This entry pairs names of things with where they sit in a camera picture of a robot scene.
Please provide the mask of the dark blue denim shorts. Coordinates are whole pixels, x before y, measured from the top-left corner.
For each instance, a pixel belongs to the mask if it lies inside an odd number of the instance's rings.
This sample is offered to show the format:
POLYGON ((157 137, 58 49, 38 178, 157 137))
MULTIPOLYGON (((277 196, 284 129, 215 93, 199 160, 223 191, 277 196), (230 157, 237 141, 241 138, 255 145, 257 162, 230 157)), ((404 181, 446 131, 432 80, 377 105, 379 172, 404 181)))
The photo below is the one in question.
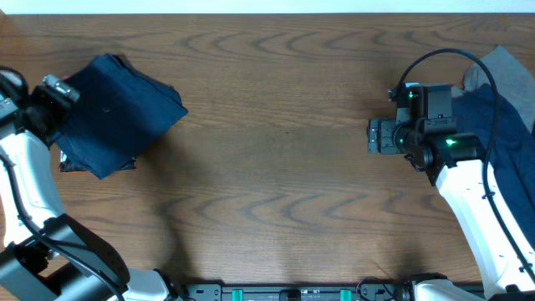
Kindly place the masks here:
POLYGON ((119 55, 103 54, 66 79, 80 97, 59 127, 55 144, 74 161, 104 162, 103 179, 187 115, 181 96, 135 69, 119 55))

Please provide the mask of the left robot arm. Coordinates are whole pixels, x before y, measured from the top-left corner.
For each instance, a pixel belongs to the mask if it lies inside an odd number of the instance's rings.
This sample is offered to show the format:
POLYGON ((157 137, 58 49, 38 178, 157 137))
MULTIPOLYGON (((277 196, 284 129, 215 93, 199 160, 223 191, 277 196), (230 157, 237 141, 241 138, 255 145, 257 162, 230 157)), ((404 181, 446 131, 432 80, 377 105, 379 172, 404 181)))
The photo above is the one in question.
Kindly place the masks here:
POLYGON ((1 68, 1 285, 20 300, 186 300, 158 269, 128 268, 103 238, 69 216, 51 168, 52 134, 79 92, 48 74, 33 91, 1 68))

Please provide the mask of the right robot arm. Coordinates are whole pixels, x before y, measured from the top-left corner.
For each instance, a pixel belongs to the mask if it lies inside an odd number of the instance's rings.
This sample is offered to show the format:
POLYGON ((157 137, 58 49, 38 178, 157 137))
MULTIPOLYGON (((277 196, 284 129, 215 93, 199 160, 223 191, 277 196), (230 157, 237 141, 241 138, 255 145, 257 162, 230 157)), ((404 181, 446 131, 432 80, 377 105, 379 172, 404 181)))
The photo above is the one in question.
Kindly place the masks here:
POLYGON ((470 246, 486 300, 534 298, 534 250, 509 210, 474 133, 460 132, 448 84, 389 90, 395 118, 370 120, 368 150, 402 155, 454 212, 470 246))

